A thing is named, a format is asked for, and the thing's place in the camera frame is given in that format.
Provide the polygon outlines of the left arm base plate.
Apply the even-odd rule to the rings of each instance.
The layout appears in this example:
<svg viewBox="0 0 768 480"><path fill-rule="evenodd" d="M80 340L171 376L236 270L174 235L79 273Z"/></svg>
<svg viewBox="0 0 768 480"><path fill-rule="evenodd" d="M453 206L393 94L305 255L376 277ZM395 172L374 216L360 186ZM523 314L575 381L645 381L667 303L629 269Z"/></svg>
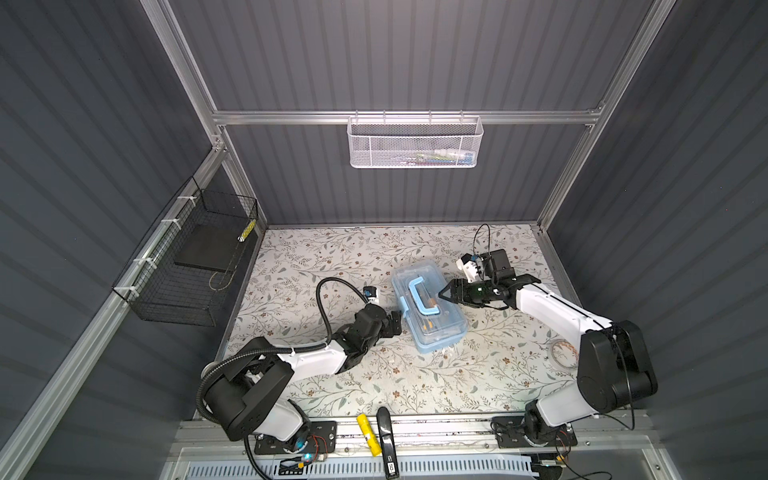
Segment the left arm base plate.
<svg viewBox="0 0 768 480"><path fill-rule="evenodd" d="M266 434L257 434L253 451L256 455L333 453L337 427L338 423L335 421L310 421L286 441Z"/></svg>

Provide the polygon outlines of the blue plastic tool box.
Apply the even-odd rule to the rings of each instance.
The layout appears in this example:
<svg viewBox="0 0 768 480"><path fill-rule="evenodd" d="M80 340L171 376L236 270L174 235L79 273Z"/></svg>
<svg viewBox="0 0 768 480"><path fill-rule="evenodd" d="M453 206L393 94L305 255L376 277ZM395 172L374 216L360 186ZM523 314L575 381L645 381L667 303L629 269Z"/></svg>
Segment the blue plastic tool box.
<svg viewBox="0 0 768 480"><path fill-rule="evenodd" d="M392 285L421 354L451 347L464 338L468 322L457 305L439 297L448 281L435 262L423 260L395 269Z"/></svg>

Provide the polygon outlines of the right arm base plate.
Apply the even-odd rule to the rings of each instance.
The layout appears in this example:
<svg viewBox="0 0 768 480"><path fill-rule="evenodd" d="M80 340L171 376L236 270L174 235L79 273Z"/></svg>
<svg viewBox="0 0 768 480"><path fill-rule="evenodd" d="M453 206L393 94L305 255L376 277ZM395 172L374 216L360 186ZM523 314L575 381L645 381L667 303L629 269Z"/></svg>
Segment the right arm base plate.
<svg viewBox="0 0 768 480"><path fill-rule="evenodd" d="M524 415L495 416L490 422L491 433L500 448L565 447L578 444L568 425L551 427Z"/></svg>

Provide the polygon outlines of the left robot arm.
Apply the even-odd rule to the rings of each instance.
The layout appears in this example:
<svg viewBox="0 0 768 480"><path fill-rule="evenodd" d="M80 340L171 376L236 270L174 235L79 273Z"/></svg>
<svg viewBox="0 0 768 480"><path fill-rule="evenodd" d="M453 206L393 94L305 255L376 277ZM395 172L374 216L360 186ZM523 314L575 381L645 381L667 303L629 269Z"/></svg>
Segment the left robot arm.
<svg viewBox="0 0 768 480"><path fill-rule="evenodd" d="M339 283L363 302L352 322L334 330L322 300L322 288ZM382 339L402 334L403 312L387 311L368 300L349 281L326 277L315 289L325 338L296 347L255 337L234 355L206 366L195 393L197 413L219 425L233 442L265 435L300 450L311 421L295 401L283 396L296 382L345 373L358 366Z"/></svg>

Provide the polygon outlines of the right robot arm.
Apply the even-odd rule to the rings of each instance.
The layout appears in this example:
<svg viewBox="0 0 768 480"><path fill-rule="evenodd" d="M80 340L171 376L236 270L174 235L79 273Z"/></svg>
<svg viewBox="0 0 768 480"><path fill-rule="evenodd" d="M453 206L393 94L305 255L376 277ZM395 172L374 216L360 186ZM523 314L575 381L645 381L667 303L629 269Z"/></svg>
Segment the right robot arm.
<svg viewBox="0 0 768 480"><path fill-rule="evenodd" d="M439 298L471 308L520 311L576 348L575 381L525 407L520 429L531 445L547 446L574 421L632 408L658 391L648 348L636 324L601 317L549 290L537 277L516 273L503 249L465 254L457 265L464 276L450 280Z"/></svg>

